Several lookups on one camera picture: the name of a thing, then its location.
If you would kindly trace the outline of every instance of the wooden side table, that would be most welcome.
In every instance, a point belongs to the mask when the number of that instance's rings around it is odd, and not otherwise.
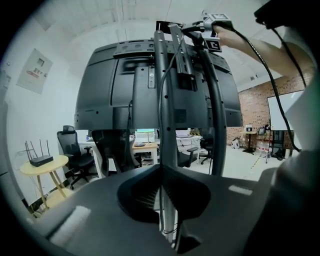
[[[58,155],[53,157],[53,161],[45,163],[39,167],[35,167],[30,164],[29,161],[25,162],[21,167],[20,171],[28,176],[36,176],[39,190],[41,194],[42,201],[44,206],[48,209],[62,202],[66,197],[72,195],[72,191],[70,189],[65,188],[64,184],[61,182],[56,169],[65,166],[68,163],[68,157],[65,155]],[[41,186],[40,175],[49,173],[57,190],[50,193],[47,199],[45,199],[44,192]]]

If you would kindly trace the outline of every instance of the ceiling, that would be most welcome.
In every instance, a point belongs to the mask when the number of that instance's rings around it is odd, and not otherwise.
[[[191,23],[203,10],[224,13],[234,27],[250,38],[280,46],[280,41],[255,22],[254,11],[263,0],[48,0],[33,15],[45,31],[60,29],[66,38],[63,55],[70,69],[82,76],[92,52],[101,46],[126,40],[149,39],[156,21]],[[237,86],[266,77],[264,67],[228,47],[222,54],[230,65]]]

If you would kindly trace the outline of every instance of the computer monitor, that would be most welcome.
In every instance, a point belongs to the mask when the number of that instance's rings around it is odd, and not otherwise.
[[[154,133],[155,129],[137,129],[137,133]]]
[[[175,52],[174,46],[171,41],[165,43],[170,59]],[[146,53],[118,58],[118,45],[123,49],[145,48]],[[204,70],[198,62],[195,48],[187,45],[187,51],[193,63],[194,81],[190,83],[190,78],[179,76],[175,65],[170,72],[175,127],[212,127],[212,108]],[[152,54],[152,39],[114,43],[96,49],[87,64],[78,91],[75,128],[125,130],[130,105],[130,129],[158,129],[158,92],[154,79],[155,63],[150,57]],[[231,70],[223,57],[213,53],[209,55],[219,80],[226,126],[241,127],[240,101]]]

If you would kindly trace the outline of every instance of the brick wall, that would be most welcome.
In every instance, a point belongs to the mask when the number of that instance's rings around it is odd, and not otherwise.
[[[303,73],[303,77],[308,85],[313,77],[313,70],[309,69]],[[292,78],[280,77],[275,80],[279,95],[293,93],[304,89],[304,84],[299,75]],[[268,97],[275,96],[271,82],[262,83],[256,87],[239,92],[243,125],[252,125],[253,131],[269,124],[270,113]],[[241,137],[244,127],[228,127],[226,130],[227,143],[230,144],[235,137]],[[256,136],[251,136],[251,146],[256,147]],[[284,148],[292,149],[288,132],[284,133]]]

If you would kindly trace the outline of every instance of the wall poster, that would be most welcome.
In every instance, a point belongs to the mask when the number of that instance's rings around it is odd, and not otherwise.
[[[52,62],[34,49],[26,61],[16,84],[35,93],[42,94],[51,66]]]

